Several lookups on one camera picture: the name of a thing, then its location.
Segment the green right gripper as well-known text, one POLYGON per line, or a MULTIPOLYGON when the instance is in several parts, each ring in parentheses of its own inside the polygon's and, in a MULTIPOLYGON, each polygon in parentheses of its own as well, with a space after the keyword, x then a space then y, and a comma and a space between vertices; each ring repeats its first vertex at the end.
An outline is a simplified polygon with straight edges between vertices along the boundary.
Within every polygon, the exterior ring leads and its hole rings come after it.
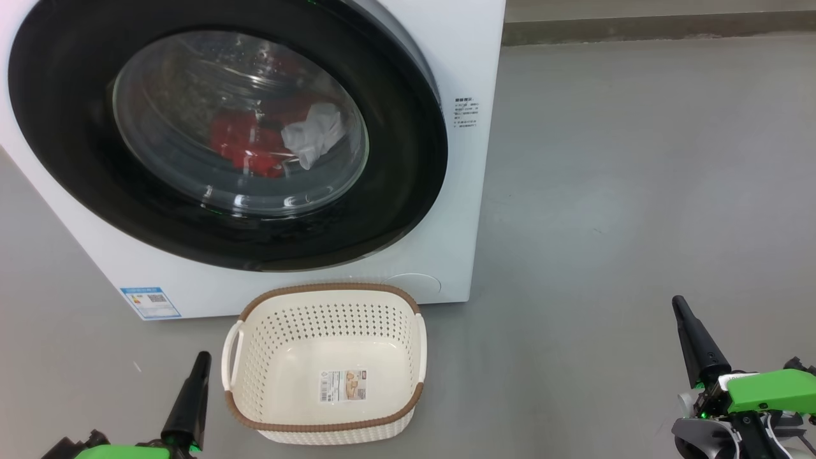
POLYGON ((673 297, 677 334, 690 384, 708 384, 696 399, 697 418, 726 418, 740 412, 815 413, 815 377, 793 368, 766 373, 731 373, 717 343, 682 295, 673 297))

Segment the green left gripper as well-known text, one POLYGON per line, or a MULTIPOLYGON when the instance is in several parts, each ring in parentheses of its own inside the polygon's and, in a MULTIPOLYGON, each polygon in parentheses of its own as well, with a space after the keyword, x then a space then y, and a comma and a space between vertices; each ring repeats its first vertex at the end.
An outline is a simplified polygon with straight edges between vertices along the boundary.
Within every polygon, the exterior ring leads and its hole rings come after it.
POLYGON ((196 355, 161 431, 161 442, 138 445, 104 444, 80 451, 75 458, 194 458, 202 450, 212 355, 196 355))

